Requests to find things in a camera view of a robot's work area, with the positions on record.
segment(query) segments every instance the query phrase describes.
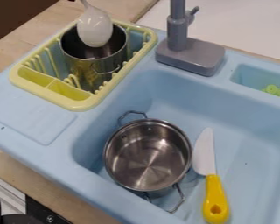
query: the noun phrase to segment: white knife blade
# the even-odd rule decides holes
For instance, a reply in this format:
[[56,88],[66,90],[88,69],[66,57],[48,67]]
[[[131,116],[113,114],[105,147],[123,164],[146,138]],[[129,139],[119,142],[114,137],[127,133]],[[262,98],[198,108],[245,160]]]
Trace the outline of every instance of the white knife blade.
[[216,174],[213,129],[205,128],[196,140],[192,167],[200,175]]

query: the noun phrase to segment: faucet base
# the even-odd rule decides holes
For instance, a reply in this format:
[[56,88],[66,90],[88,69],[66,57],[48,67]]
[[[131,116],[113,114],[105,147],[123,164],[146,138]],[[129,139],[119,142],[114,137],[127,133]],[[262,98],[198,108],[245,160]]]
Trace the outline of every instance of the faucet base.
[[203,76],[213,76],[224,59],[222,46],[195,38],[188,38],[186,49],[174,52],[168,48],[167,39],[156,49],[156,60],[171,67],[177,67]]

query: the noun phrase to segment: pot rim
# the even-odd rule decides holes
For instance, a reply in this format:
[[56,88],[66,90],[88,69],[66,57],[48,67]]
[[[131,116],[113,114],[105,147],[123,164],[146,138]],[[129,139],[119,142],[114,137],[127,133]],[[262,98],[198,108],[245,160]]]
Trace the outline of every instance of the pot rim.
[[[158,189],[149,189],[149,190],[145,190],[145,189],[136,189],[133,187],[130,187],[128,185],[124,185],[122,183],[120,183],[119,181],[117,181],[117,179],[113,176],[111,170],[109,169],[108,163],[107,163],[107,157],[108,157],[108,150],[109,150],[109,146],[111,145],[112,140],[119,135],[119,133],[123,132],[126,129],[130,129],[133,126],[138,125],[139,123],[143,124],[143,123],[156,123],[156,124],[161,124],[162,126],[166,126],[169,127],[177,132],[179,132],[179,134],[184,138],[184,141],[187,145],[187,149],[189,151],[189,158],[187,159],[187,162],[185,164],[185,169],[168,185],[163,186],[162,188],[158,188]],[[145,119],[137,119],[135,121],[131,121],[131,122],[127,122],[126,124],[124,124],[120,129],[118,129],[115,133],[113,133],[113,135],[108,139],[108,141],[105,143],[104,146],[104,150],[103,150],[103,163],[105,165],[105,168],[108,172],[108,175],[110,175],[110,177],[119,185],[119,186],[123,186],[129,190],[135,191],[135,192],[154,192],[154,191],[160,191],[160,190],[164,190],[168,187],[173,186],[174,184],[177,184],[188,172],[189,168],[192,165],[192,146],[191,143],[186,135],[186,133],[180,129],[179,127],[177,127],[176,125],[167,122],[165,120],[159,120],[159,119],[155,119],[155,118],[145,118]]]
[[67,53],[64,48],[63,48],[63,45],[62,45],[62,39],[63,37],[69,32],[71,31],[73,28],[76,28],[77,27],[77,24],[75,24],[74,26],[70,27],[68,30],[66,30],[61,38],[60,38],[60,42],[59,42],[59,45],[60,45],[60,48],[61,48],[61,51],[68,57],[72,58],[72,59],[75,59],[75,60],[81,60],[81,61],[93,61],[93,62],[96,62],[96,61],[99,61],[99,60],[106,60],[106,59],[109,59],[109,58],[112,58],[114,57],[115,55],[117,55],[118,53],[120,53],[122,50],[124,50],[124,48],[126,48],[128,42],[129,42],[129,35],[127,33],[127,31],[122,27],[120,26],[119,24],[114,24],[114,26],[117,26],[120,30],[122,30],[124,32],[124,36],[125,36],[125,42],[124,42],[124,45],[122,46],[122,48],[120,48],[117,52],[114,52],[112,53],[111,55],[107,56],[107,57],[103,57],[103,58],[99,58],[99,59],[91,59],[91,58],[87,58],[87,59],[81,59],[81,58],[77,58],[77,57],[74,57],[73,55]]

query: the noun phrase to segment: gray faucet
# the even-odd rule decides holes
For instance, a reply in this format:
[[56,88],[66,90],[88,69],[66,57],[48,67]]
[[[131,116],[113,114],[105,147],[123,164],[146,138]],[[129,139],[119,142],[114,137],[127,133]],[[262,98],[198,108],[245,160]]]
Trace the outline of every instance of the gray faucet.
[[196,6],[186,10],[186,0],[171,0],[167,18],[167,38],[156,49],[156,60],[195,74],[212,76],[224,60],[222,46],[187,37],[188,26],[194,21]]
[[195,13],[200,9],[196,6],[186,10],[186,0],[171,0],[171,14],[167,18],[168,47],[172,51],[186,49],[188,26],[194,21]]

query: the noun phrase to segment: wooden countertop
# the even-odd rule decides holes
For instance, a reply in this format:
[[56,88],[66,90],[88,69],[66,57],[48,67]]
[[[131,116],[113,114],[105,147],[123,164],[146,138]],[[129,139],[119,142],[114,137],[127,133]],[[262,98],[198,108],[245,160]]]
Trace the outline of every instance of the wooden countertop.
[[[158,0],[88,0],[112,18],[136,22]],[[80,1],[60,0],[6,37],[0,39],[0,73],[47,37],[83,12]],[[0,178],[72,223],[119,223],[0,151]]]

